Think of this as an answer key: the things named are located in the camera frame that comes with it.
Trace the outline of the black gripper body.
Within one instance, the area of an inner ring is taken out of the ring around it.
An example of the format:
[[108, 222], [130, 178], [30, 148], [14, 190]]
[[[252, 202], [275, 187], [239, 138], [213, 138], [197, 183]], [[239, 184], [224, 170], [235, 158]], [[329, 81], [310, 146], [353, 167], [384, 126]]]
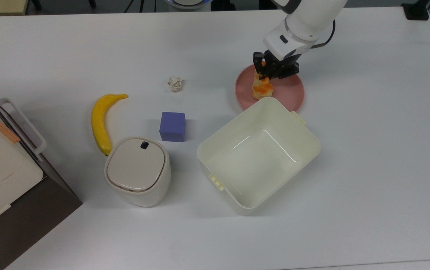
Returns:
[[301, 57], [300, 54], [290, 56], [284, 60], [278, 60], [270, 51], [265, 51], [265, 53], [265, 62], [276, 64], [272, 79], [284, 79], [299, 73], [299, 64], [297, 60]]

